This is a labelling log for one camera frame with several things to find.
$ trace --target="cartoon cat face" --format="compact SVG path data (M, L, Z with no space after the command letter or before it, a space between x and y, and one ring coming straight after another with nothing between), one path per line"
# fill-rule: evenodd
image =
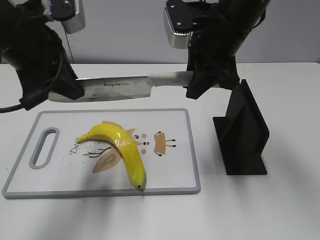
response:
M111 122L111 121L103 121L103 124L111 124L111 125L115 125L121 129L124 129L121 125L115 123L115 122ZM147 134L144 132L140 132L137 128L131 128L128 130L125 130L130 136L131 138L134 140L135 144L137 146L141 146L143 145L143 147L146 147L150 144L149 141L147 141ZM141 149L140 151L142 154L146 154L147 150L145 148Z

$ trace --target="black knife stand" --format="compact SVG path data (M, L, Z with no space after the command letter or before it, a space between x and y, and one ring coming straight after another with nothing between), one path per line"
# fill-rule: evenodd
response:
M213 122L227 175L267 174L261 153L269 130L246 80L232 90L225 116Z

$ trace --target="cartoon print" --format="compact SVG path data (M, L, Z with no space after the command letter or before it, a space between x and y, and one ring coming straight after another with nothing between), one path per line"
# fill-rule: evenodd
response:
M75 143L73 146L74 146L74 147L71 148L70 151L69 151L69 154L70 154L70 155L76 154L80 145L79 145L78 143Z
M121 125L115 123L115 122L111 122L111 121L103 121L103 124L111 124L114 126L117 126L121 129L124 129ZM125 130L134 140L135 144L139 147L143 147L143 149L140 151L142 154L145 154L147 152L147 150L144 147L148 147L148 145L150 144L149 141L144 141L144 139L147 138L147 134L146 133L142 133L139 134L136 128L131 128L128 130ZM154 147L154 153L158 156L162 156L166 154L166 147L172 147L175 148L176 145L168 145L167 142L175 142L175 139L170 139L170 140L166 140L165 137L165 133L158 131L155 135L154 135L154 140L155 140L155 147ZM112 167L114 167L115 165L117 165L122 156L121 154L118 152L117 148L113 145L104 148L104 149L98 149L100 152L87 152L85 154L83 154L83 156L89 156L89 158L98 158L98 161L96 162L92 173L100 173L103 172L105 170L111 169Z
M167 142L175 142L175 139L166 140L166 136L164 132L158 131L154 135L155 147L154 153L158 156L162 156L166 154L166 147L175 148L177 145L167 145Z

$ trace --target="gray wall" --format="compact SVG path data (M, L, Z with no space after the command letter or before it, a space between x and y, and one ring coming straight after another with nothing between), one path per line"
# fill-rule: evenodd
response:
M69 35L75 63L185 63L169 47L166 0L83 0L86 28ZM68 48L64 32L54 27ZM240 63L320 62L320 0L271 0L265 22L237 54Z

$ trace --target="cutting board handle hole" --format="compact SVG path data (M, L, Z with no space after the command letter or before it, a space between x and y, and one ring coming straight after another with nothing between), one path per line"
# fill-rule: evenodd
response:
M49 127L41 133L29 161L30 168L38 170L48 165L58 137L59 129L55 127Z

